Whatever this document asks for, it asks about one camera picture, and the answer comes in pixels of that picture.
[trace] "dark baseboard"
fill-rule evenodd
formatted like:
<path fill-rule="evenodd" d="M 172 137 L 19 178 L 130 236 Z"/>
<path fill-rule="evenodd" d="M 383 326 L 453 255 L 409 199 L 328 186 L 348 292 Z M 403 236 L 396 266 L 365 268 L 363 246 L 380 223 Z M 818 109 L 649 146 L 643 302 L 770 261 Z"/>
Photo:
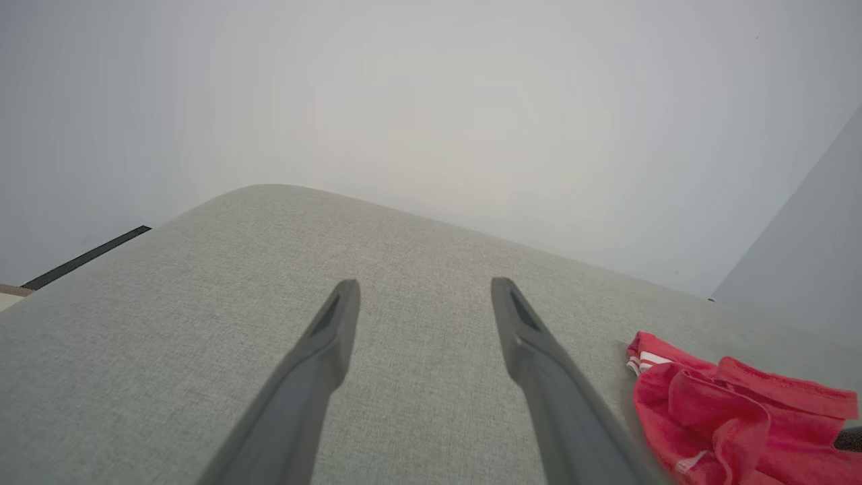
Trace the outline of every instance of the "dark baseboard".
<path fill-rule="evenodd" d="M 132 239 L 135 239 L 137 236 L 140 236 L 141 234 L 147 232 L 150 229 L 151 228 L 146 227 L 145 225 L 142 225 L 138 229 L 131 230 L 131 231 L 127 232 L 126 234 L 123 234 L 122 236 L 117 237 L 116 239 L 112 239 L 111 241 L 106 242 L 105 244 L 99 246 L 98 248 L 93 249 L 92 251 L 88 251 L 88 252 L 78 256 L 77 258 L 69 261 L 66 264 L 62 264 L 62 265 L 52 269 L 51 271 L 48 271 L 47 273 L 43 274 L 42 276 L 40 276 L 40 277 L 38 277 L 32 281 L 28 281 L 27 283 L 23 284 L 22 287 L 30 289 L 30 290 L 38 290 L 39 288 L 47 285 L 51 281 L 58 279 L 60 276 L 63 276 L 64 274 L 70 273 L 75 268 L 82 267 L 84 264 L 98 258 L 99 256 L 112 250 L 113 248 L 116 248 L 120 244 L 131 241 Z"/>

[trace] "black object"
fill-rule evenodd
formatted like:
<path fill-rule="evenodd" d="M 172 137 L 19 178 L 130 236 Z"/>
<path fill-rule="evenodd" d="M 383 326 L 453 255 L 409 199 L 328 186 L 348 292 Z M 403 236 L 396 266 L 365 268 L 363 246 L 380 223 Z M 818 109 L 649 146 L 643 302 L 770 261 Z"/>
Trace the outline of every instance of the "black object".
<path fill-rule="evenodd" d="M 358 316 L 359 283 L 344 280 L 231 432 L 201 485 L 311 481 L 329 395 L 347 373 Z"/>
<path fill-rule="evenodd" d="M 58 267 L 52 269 L 51 271 L 48 271 L 42 276 L 39 276 L 34 280 L 24 283 L 23 285 L 21 285 L 21 287 L 30 290 L 38 290 L 39 288 L 47 285 L 51 281 L 58 279 L 60 276 L 64 276 L 67 273 L 71 273 L 73 269 L 82 267 L 84 264 L 98 258 L 98 256 L 107 253 L 113 248 L 119 246 L 120 244 L 131 241 L 132 239 L 136 238 L 137 236 L 140 236 L 141 234 L 147 232 L 150 229 L 151 228 L 148 228 L 145 225 L 142 225 L 137 229 L 132 229 L 131 231 L 127 232 L 126 234 L 123 234 L 122 236 L 119 236 L 115 239 L 111 239 L 105 244 L 99 246 L 98 248 L 95 248 L 91 251 L 87 251 L 86 253 L 78 256 L 77 258 L 69 261 L 66 264 L 59 265 Z"/>
<path fill-rule="evenodd" d="M 512 379 L 527 397 L 547 482 L 662 483 L 586 377 L 507 278 L 491 281 L 491 301 Z"/>
<path fill-rule="evenodd" d="M 862 426 L 841 430 L 835 439 L 834 447 L 844 451 L 862 452 Z"/>

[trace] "red garment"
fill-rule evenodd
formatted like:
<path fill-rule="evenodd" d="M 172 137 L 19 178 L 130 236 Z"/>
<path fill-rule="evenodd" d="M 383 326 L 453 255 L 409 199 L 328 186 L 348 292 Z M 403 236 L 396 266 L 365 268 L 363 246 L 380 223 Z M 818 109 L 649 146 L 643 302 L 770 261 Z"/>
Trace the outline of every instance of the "red garment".
<path fill-rule="evenodd" d="M 862 483 L 862 453 L 832 443 L 856 419 L 856 393 L 767 374 L 724 357 L 716 366 L 638 332 L 628 366 L 646 440 L 680 483 Z"/>

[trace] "gray cushion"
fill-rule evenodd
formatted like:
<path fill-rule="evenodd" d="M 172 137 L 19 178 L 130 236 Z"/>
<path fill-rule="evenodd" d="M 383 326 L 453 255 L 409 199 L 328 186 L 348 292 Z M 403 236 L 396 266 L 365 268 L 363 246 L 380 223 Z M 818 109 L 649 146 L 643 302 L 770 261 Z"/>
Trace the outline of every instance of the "gray cushion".
<path fill-rule="evenodd" d="M 191 483 L 335 283 L 362 286 L 316 483 L 537 483 L 490 279 L 512 278 L 642 443 L 625 348 L 862 389 L 862 355 L 450 224 L 294 186 L 215 198 L 0 312 L 4 482 Z"/>

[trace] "beige floor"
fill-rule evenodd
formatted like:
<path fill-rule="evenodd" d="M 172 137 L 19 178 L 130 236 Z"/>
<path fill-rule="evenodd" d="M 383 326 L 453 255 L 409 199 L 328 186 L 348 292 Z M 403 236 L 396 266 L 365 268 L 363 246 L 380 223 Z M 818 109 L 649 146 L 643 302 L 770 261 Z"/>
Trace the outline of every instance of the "beige floor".
<path fill-rule="evenodd" d="M 23 299 L 22 296 L 15 296 L 6 293 L 0 293 L 0 312 L 6 309 L 8 306 L 12 306 L 13 303 L 18 301 L 19 299 Z"/>

